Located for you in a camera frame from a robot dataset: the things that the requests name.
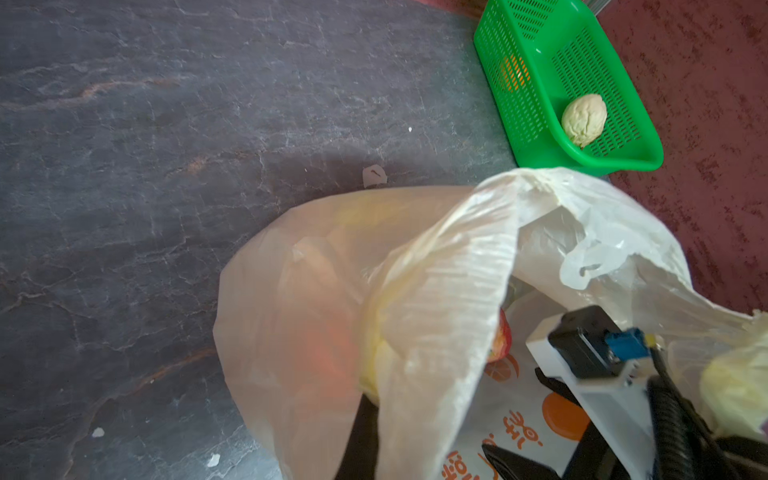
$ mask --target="translucent plastic bag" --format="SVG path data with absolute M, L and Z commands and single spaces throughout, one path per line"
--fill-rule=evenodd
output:
M 309 202 L 229 262 L 214 326 L 232 396 L 284 478 L 333 478 L 359 379 L 379 399 L 376 477 L 434 478 L 483 372 L 510 273 L 569 310 L 596 303 L 622 327 L 662 334 L 694 399 L 702 368 L 740 344 L 752 320 L 693 291 L 658 219 L 571 170 Z
M 747 345 L 715 357 L 701 377 L 702 412 L 717 435 L 768 442 L 768 329 L 761 319 Z

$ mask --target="gray stone floor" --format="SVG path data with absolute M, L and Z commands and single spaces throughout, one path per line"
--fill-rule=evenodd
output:
M 218 273 L 371 164 L 391 187 L 513 167 L 475 22 L 408 0 L 2 10 L 0 478 L 279 478 L 223 382 Z

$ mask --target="small paper scrap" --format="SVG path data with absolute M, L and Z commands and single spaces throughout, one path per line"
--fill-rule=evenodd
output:
M 381 165 L 371 165 L 362 169 L 362 185 L 364 188 L 385 183 L 386 174 Z
M 205 466 L 207 466 L 208 468 L 213 468 L 216 465 L 219 465 L 219 458 L 221 458 L 221 455 L 219 455 L 218 453 L 214 453 L 213 455 L 210 456 L 210 460 L 208 460 L 208 463 L 205 464 Z

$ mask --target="basket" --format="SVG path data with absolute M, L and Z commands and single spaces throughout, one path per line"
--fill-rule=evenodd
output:
M 490 0 L 475 47 L 520 167 L 592 175 L 656 170 L 659 135 L 616 51 L 579 0 Z M 568 104 L 600 94 L 603 134 L 584 150 L 560 125 Z

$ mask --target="red carpet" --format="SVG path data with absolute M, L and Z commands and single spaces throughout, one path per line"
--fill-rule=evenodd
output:
M 486 2 L 419 1 L 475 18 Z M 665 153 L 611 181 L 674 232 L 698 292 L 768 308 L 768 3 L 613 0 L 599 19 Z

